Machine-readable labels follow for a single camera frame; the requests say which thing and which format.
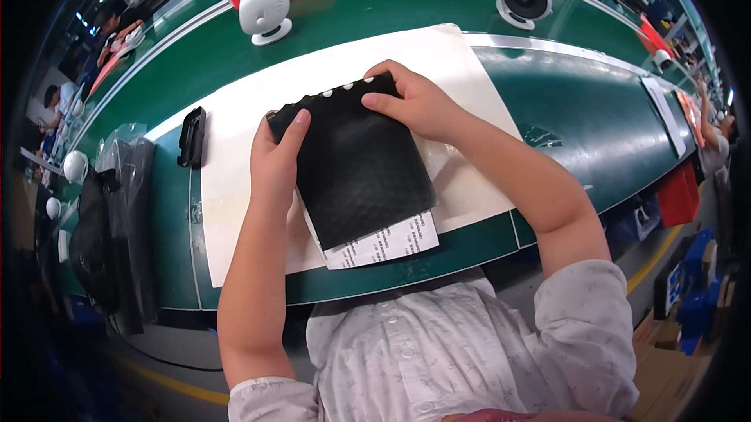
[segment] black mesh fabric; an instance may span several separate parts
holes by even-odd
[[[408,219],[438,203],[409,129],[362,106],[369,92],[399,98],[390,74],[306,96],[267,116],[277,139],[302,108],[311,114],[297,188],[324,250]]]

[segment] black bag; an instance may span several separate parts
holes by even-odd
[[[104,314],[115,313],[120,304],[106,195],[118,188],[114,169],[97,173],[89,166],[79,198],[78,224],[69,243],[73,271]]]

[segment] white paper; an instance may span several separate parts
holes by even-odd
[[[683,142],[681,130],[675,122],[675,117],[673,117],[673,112],[670,110],[670,106],[668,106],[668,101],[665,99],[665,93],[662,92],[662,86],[655,78],[642,77],[641,82],[644,84],[644,88],[647,89],[650,97],[655,102],[662,120],[665,121],[665,125],[668,127],[668,136],[673,142],[676,154],[680,158],[686,152],[686,143]]]
[[[214,287],[224,283],[250,198],[250,145],[261,118],[305,95],[317,95],[362,79],[369,68],[386,59],[399,61],[423,74],[462,108],[521,140],[493,82],[453,24],[343,43],[281,62],[230,83],[191,105],[191,108],[201,105],[207,111],[201,196],[203,230]],[[418,137],[415,141],[418,148],[426,143]],[[440,202],[431,211],[437,233],[514,208],[455,150],[433,184]],[[286,273],[324,265],[323,255],[305,225],[300,204],[294,199],[287,215]]]
[[[316,244],[313,222],[304,211],[305,222]],[[438,245],[438,233],[430,211],[419,213],[368,236],[323,251],[326,267],[331,270],[367,266],[384,260],[403,258]]]

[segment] white patterned shirt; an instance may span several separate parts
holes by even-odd
[[[308,321],[314,384],[264,377],[230,391],[230,421],[422,421],[483,408],[622,417],[636,403],[625,277],[605,260],[535,294],[535,333],[479,268],[321,303]]]

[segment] green table surface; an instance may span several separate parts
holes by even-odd
[[[631,28],[581,0],[553,0],[553,15],[539,21],[531,33],[504,22],[494,2],[292,0],[291,33],[268,47],[250,44],[231,9],[149,61],[102,110],[78,148],[93,157],[99,140],[119,125],[139,122],[152,128],[216,89],[280,61],[338,43],[438,23],[456,23],[466,32],[547,38],[637,66],[649,56]],[[207,0],[203,9],[210,4]],[[187,5],[183,12],[189,12]],[[679,162],[635,74],[538,50],[477,47],[474,51],[525,141],[557,159],[582,185],[591,185],[587,192],[597,211],[630,197]],[[682,75],[664,77],[673,83],[682,79]],[[111,85],[110,78],[114,82],[115,76],[105,82]],[[103,94],[98,90],[95,96]],[[87,101],[88,110],[95,96]],[[695,146],[676,98],[668,95],[668,101],[689,146],[685,157]],[[179,128],[162,136],[155,150],[151,227],[157,301],[164,308],[215,309],[220,289],[211,287],[207,267],[201,172],[177,167],[178,136]],[[541,140],[548,145],[540,145]],[[64,229],[72,224],[67,222]],[[512,211],[445,233],[440,247],[417,258],[292,274],[287,277],[287,301],[308,303],[403,286],[511,254],[534,241],[529,225]],[[80,293],[69,265],[61,264],[59,270],[62,289]]]

